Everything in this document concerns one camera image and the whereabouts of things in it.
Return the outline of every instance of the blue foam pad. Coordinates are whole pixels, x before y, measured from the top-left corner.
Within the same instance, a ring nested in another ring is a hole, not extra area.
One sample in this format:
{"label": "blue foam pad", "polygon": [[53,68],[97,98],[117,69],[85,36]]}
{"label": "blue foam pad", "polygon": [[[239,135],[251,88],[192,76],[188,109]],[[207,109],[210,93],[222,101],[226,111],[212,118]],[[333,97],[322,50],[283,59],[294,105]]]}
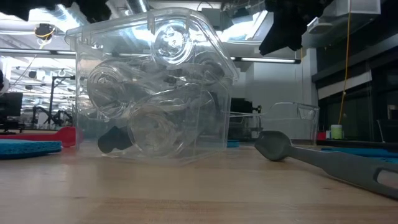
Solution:
{"label": "blue foam pad", "polygon": [[373,159],[380,159],[384,162],[391,162],[393,164],[398,164],[398,159],[396,158],[385,158],[385,157],[371,157]]}
{"label": "blue foam pad", "polygon": [[389,152],[385,149],[360,149],[360,148],[329,148],[324,147],[322,151],[325,152],[345,152],[364,157],[384,157],[384,158],[398,158],[398,153]]}
{"label": "blue foam pad", "polygon": [[0,159],[21,159],[60,152],[60,141],[26,141],[0,139]]}
{"label": "blue foam pad", "polygon": [[238,140],[228,140],[226,143],[226,147],[239,147],[239,141]]}

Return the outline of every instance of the clear plastic tray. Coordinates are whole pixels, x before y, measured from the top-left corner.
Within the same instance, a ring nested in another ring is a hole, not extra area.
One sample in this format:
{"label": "clear plastic tray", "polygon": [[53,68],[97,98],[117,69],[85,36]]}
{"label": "clear plastic tray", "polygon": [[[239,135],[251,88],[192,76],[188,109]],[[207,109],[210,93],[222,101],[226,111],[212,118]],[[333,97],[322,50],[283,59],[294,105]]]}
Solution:
{"label": "clear plastic tray", "polygon": [[226,147],[238,72],[208,21],[167,8],[68,30],[84,155],[184,164]]}
{"label": "clear plastic tray", "polygon": [[260,114],[231,112],[228,138],[253,142],[261,131],[281,131],[293,142],[315,145],[318,117],[319,107],[292,102],[276,103]]}

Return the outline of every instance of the monitor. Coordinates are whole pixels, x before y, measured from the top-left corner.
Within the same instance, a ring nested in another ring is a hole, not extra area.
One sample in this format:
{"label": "monitor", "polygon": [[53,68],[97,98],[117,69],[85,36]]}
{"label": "monitor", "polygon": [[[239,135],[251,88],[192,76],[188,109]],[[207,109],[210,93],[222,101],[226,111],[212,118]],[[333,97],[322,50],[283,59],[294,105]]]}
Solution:
{"label": "monitor", "polygon": [[0,117],[20,116],[23,96],[23,93],[4,93],[1,95]]}

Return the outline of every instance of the yellow cable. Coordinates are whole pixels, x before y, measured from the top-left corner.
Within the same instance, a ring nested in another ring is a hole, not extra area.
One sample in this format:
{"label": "yellow cable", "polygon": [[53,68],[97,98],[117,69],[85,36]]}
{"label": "yellow cable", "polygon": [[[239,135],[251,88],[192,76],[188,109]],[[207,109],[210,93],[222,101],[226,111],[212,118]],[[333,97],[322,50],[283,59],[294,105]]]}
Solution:
{"label": "yellow cable", "polygon": [[48,41],[47,39],[48,39],[48,38],[49,38],[48,36],[45,37],[45,40],[43,41],[43,43],[40,44],[39,50],[42,50],[43,47],[47,44],[47,41]]}
{"label": "yellow cable", "polygon": [[35,35],[36,35],[36,37],[48,37],[49,35],[53,34],[54,31],[55,31],[55,28],[52,29],[52,31],[49,32],[48,34],[44,34],[44,35],[37,35],[37,34],[35,34]]}
{"label": "yellow cable", "polygon": [[343,117],[344,99],[346,96],[346,83],[347,83],[347,76],[348,76],[348,55],[349,55],[349,26],[351,23],[351,5],[352,5],[352,0],[349,0],[348,25],[347,25],[346,70],[345,70],[343,96],[341,97],[340,116],[338,118],[338,124],[341,124],[341,119]]}

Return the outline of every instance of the green cup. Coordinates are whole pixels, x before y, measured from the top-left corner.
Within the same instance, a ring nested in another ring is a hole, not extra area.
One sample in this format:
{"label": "green cup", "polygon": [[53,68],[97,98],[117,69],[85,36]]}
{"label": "green cup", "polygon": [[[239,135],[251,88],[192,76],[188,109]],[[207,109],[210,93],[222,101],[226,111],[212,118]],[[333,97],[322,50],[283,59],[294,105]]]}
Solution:
{"label": "green cup", "polygon": [[330,126],[332,139],[343,139],[343,126],[340,124],[333,124]]}

